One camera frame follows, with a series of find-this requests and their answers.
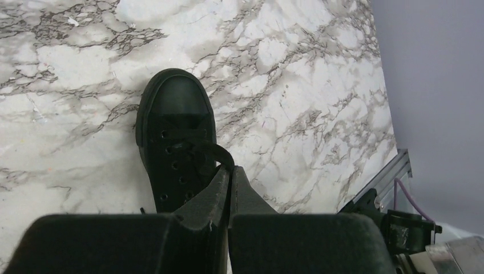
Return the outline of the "black canvas sneaker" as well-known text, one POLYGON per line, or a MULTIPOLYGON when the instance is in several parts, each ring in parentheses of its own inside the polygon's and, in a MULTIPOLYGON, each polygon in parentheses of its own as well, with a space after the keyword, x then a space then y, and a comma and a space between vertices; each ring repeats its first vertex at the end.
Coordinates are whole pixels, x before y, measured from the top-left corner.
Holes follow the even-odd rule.
POLYGON ((174 212, 211 182, 213 157, 196 151, 216 143, 213 109, 205 88, 188 71, 168 68, 146 85, 135 123, 135 139, 158 213, 174 212))

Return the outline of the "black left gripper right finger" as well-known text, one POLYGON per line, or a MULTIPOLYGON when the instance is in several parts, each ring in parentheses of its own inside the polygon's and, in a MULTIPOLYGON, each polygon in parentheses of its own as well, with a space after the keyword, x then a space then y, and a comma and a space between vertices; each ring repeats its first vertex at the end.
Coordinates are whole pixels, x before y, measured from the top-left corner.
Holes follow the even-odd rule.
POLYGON ((235 166, 231 175, 229 227, 237 215, 277 214, 251 186, 245 170, 235 166))

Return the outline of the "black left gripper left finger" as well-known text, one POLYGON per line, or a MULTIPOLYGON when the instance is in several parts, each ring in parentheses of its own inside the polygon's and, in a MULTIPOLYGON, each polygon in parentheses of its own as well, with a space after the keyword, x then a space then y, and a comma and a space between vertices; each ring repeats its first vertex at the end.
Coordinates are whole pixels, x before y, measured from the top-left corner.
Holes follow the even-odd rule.
POLYGON ((180 273, 226 273, 230 173, 219 166, 210 184, 175 213, 183 218, 180 273))

